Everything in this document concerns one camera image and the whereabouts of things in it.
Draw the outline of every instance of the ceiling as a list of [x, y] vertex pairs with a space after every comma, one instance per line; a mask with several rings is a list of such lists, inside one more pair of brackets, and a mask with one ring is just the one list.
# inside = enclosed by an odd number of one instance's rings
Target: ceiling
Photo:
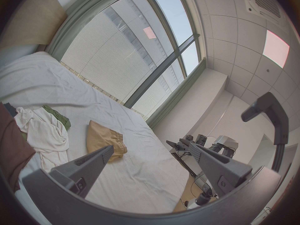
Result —
[[[207, 67], [228, 75], [226, 90], [252, 104], [270, 91], [289, 117], [290, 131], [300, 126], [300, 45], [287, 31], [247, 12], [245, 0], [195, 0], [201, 15]], [[262, 55], [266, 32], [290, 46], [282, 69]]]

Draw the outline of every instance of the sky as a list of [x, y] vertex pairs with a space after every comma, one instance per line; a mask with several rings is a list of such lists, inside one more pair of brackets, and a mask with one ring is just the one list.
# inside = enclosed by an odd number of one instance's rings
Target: sky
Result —
[[[164, 12], [178, 45], [181, 45], [193, 33], [188, 17], [180, 0], [156, 0]], [[192, 43], [183, 53], [187, 74], [198, 65], [198, 56], [195, 43]]]

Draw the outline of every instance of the ceiling light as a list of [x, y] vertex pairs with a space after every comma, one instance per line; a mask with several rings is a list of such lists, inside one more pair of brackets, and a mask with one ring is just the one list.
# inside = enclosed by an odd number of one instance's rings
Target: ceiling light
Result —
[[155, 33], [153, 32], [151, 27], [144, 28], [143, 30], [149, 39], [156, 38]]
[[279, 36], [267, 30], [265, 39], [265, 48], [263, 55], [271, 59], [278, 66], [284, 67], [287, 55], [289, 54], [290, 46], [283, 41]]

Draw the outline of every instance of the white bed sheet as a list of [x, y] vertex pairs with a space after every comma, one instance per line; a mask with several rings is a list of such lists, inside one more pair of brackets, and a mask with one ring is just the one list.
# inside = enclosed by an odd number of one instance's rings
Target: white bed sheet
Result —
[[0, 68], [0, 100], [14, 107], [51, 106], [70, 119], [71, 161], [87, 154], [90, 120], [123, 134], [128, 152], [108, 163], [86, 199], [135, 213], [168, 213], [189, 177], [142, 117], [86, 84], [53, 57], [38, 52]]

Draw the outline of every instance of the air vent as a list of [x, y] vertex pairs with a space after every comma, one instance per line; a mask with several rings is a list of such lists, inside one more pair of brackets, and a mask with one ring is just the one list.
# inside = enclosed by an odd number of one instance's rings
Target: air vent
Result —
[[289, 33], [285, 13], [275, 0], [245, 0], [247, 12], [262, 17]]
[[280, 18], [279, 8], [274, 0], [255, 0], [256, 4], [261, 8], [273, 13], [276, 17]]

